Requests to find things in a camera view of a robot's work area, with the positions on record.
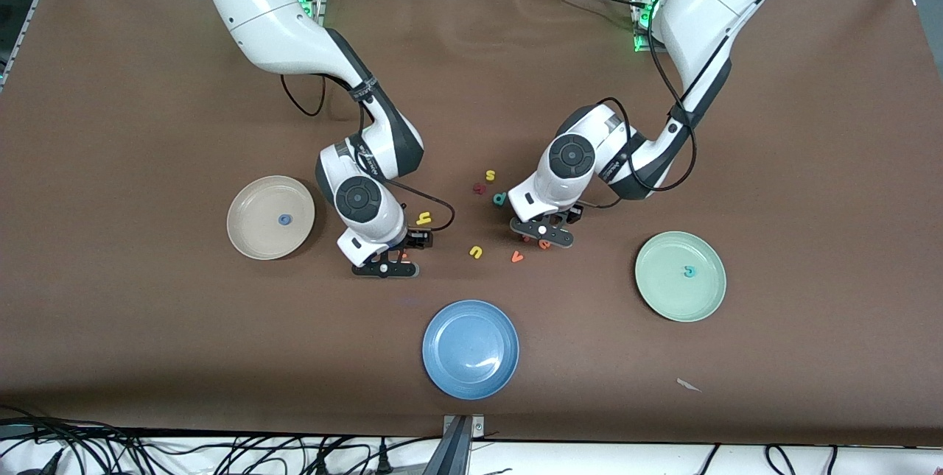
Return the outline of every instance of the plate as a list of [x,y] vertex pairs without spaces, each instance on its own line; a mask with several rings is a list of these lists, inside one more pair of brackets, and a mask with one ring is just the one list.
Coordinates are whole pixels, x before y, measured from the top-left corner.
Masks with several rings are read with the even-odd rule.
[[274,260],[300,247],[314,226],[314,200],[292,177],[254,180],[229,205],[226,230],[240,253]]
[[435,386],[459,400],[501,390],[518,367],[518,333],[510,318],[481,300],[451,303],[425,330],[422,363]]
[[666,231],[642,247],[636,258],[636,284],[657,314],[696,322],[721,307],[727,273],[707,241],[686,231]]

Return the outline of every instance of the metal frame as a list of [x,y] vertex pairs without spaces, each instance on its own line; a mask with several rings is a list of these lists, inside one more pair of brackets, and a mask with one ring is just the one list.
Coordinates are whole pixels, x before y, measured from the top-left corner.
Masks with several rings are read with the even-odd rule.
[[[456,415],[451,418],[448,429],[438,442],[438,447],[429,459],[429,464],[425,465],[422,475],[465,475],[468,473],[469,458],[472,455],[471,438],[475,429],[474,419],[482,418],[484,422],[484,417]],[[484,423],[481,423],[479,431],[484,432],[484,428]]]
[[13,45],[13,49],[10,50],[10,59],[7,61],[7,65],[3,69],[3,77],[0,79],[0,92],[3,92],[4,86],[7,84],[7,77],[10,75],[10,70],[13,69],[13,63],[16,61],[16,55],[20,52],[20,45],[23,44],[23,38],[27,35],[27,28],[29,28],[29,23],[33,22],[33,14],[36,13],[36,6],[40,4],[40,0],[33,0],[29,5],[29,11],[27,11],[27,19],[23,21],[23,26],[20,28],[19,35],[16,36],[16,44]]

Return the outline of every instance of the metal bracket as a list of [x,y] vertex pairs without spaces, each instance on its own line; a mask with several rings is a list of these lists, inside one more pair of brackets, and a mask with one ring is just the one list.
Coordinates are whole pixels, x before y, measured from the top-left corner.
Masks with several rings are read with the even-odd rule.
[[7,84],[7,79],[10,78],[10,70],[13,70],[13,62],[16,60],[17,54],[20,53],[20,45],[23,45],[23,39],[27,36],[27,28],[29,28],[29,23],[33,22],[33,14],[36,13],[36,6],[38,5],[40,5],[40,0],[33,0],[29,5],[27,19],[23,21],[20,33],[16,36],[16,43],[13,44],[13,49],[10,50],[10,59],[3,68],[2,76],[0,76],[0,92],[3,92],[3,87]]
[[[456,419],[456,415],[445,415],[442,422],[442,432],[449,430],[449,424]],[[473,438],[481,438],[485,435],[485,415],[471,415],[471,435]]]

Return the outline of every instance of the white floor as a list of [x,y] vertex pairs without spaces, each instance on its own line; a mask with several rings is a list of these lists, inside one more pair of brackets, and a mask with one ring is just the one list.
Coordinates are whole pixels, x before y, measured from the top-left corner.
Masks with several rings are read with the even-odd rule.
[[[273,438],[263,445],[274,446],[285,442],[286,438]],[[388,445],[402,439],[387,441]],[[150,441],[171,449],[192,448],[206,443],[231,444],[232,439],[161,439]],[[316,446],[319,438],[307,438],[306,444]],[[0,444],[9,447],[11,442]],[[357,439],[347,444],[365,444],[377,451],[379,440],[375,438]],[[390,462],[397,466],[424,464],[437,445],[437,441],[420,442],[390,452]],[[553,475],[553,474],[624,474],[624,475],[694,475],[700,473],[704,459],[712,446],[695,445],[641,445],[641,444],[569,444],[569,443],[475,443],[471,454],[469,475],[495,475],[496,472],[509,469],[509,475]],[[31,468],[42,468],[45,462],[60,449],[57,444],[23,444],[10,454],[0,458],[0,475],[16,475]],[[798,475],[823,475],[828,464],[831,449],[827,447],[785,447],[784,450]],[[60,461],[58,475],[80,475],[70,449]],[[155,458],[175,474],[210,475],[229,448],[206,449],[184,456],[168,456],[154,452]],[[228,473],[242,473],[253,464],[263,451],[250,451],[240,458]],[[311,452],[304,459],[300,451],[288,451],[277,455],[287,462],[287,473],[300,473],[302,466],[313,461]],[[334,475],[343,475],[351,466],[356,465],[366,456],[366,449],[354,448],[334,451],[328,456],[327,468]],[[788,474],[785,462],[774,455],[780,471]],[[88,475],[99,475],[101,469],[85,459]],[[370,473],[376,464],[368,466]],[[835,462],[835,475],[934,475],[937,468],[943,466],[943,451],[940,449],[904,449],[904,448],[840,448]],[[129,459],[122,459],[122,467],[127,473],[138,473]],[[280,462],[266,462],[252,473],[262,475],[284,475],[286,466]],[[711,475],[722,474],[775,474],[765,461],[762,446],[721,446],[710,469]]]

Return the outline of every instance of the blue plate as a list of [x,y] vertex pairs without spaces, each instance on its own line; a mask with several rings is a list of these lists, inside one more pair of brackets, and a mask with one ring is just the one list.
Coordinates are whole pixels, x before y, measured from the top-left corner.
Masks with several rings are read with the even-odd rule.
[[451,303],[425,330],[422,363],[435,386],[459,400],[502,389],[518,367],[518,333],[510,318],[481,300]]

